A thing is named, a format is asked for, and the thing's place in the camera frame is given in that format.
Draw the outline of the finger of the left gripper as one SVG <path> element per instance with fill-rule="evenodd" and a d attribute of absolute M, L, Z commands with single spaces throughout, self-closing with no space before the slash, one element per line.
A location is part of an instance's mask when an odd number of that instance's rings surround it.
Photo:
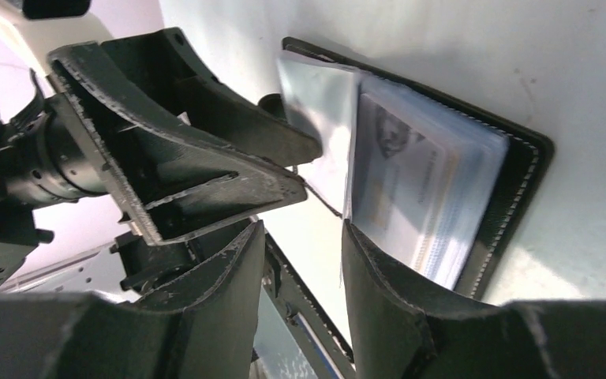
<path fill-rule="evenodd" d="M 241 152 L 282 167 L 321 157 L 317 137 L 292 127 L 270 107 L 259 107 L 222 83 L 194 51 L 184 32 L 164 28 L 101 43 L 126 78 L 158 105 L 191 127 Z"/>

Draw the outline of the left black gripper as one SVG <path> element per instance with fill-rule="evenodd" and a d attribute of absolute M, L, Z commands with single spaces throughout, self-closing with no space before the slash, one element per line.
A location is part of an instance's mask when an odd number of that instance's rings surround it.
<path fill-rule="evenodd" d="M 0 205 L 44 208 L 110 194 L 151 246 L 185 242 L 305 201 L 303 180 L 191 127 L 90 42 L 48 55 L 57 95 L 0 119 Z"/>

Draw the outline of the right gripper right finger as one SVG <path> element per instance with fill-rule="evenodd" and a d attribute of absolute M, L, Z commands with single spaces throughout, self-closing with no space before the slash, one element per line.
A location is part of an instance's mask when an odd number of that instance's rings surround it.
<path fill-rule="evenodd" d="M 342 271 L 359 378 L 606 378 L 606 300 L 478 302 L 349 221 Z"/>

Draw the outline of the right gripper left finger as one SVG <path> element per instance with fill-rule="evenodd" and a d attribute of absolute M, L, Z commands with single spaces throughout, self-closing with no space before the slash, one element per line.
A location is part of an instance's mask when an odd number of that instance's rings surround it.
<path fill-rule="evenodd" d="M 133 303 L 0 294 L 0 378 L 247 378 L 264 255 L 256 221 Z"/>

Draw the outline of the black leather card holder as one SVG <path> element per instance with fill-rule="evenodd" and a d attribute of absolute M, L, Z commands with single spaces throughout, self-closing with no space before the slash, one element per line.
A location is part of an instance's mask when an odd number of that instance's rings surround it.
<path fill-rule="evenodd" d="M 294 170 L 407 268 L 480 299 L 555 153 L 545 135 L 294 37 L 261 105 L 315 137 Z"/>

